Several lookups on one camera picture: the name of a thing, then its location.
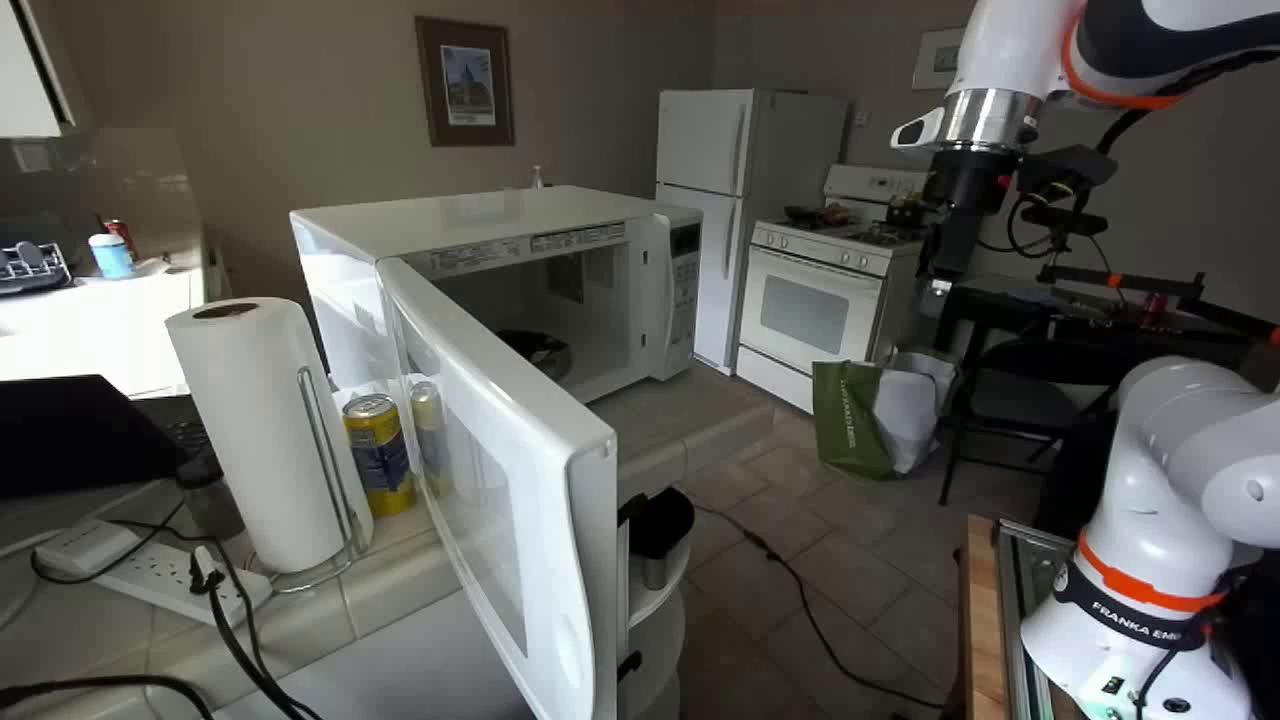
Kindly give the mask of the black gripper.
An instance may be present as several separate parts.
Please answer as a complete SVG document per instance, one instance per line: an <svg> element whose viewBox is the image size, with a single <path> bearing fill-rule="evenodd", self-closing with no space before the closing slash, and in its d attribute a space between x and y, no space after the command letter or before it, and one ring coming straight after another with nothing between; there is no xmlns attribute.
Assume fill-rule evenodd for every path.
<svg viewBox="0 0 1280 720"><path fill-rule="evenodd" d="M972 264L981 228L1005 209L1014 174L1012 150L934 150L925 184L931 209L931 270L961 278Z"/></svg>

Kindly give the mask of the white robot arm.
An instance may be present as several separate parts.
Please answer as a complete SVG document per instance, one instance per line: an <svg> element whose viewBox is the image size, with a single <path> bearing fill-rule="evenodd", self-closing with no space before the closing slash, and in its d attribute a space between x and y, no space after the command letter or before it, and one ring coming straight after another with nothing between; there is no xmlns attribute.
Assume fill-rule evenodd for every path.
<svg viewBox="0 0 1280 720"><path fill-rule="evenodd" d="M945 98L892 131L931 173L927 270L966 270L1042 105L1164 112L1277 47L1280 0L976 0ZM1099 502L1021 648L1084 720L1255 720L1212 632L1245 547L1280 547L1280 398L1212 360L1143 360L1120 379Z"/></svg>

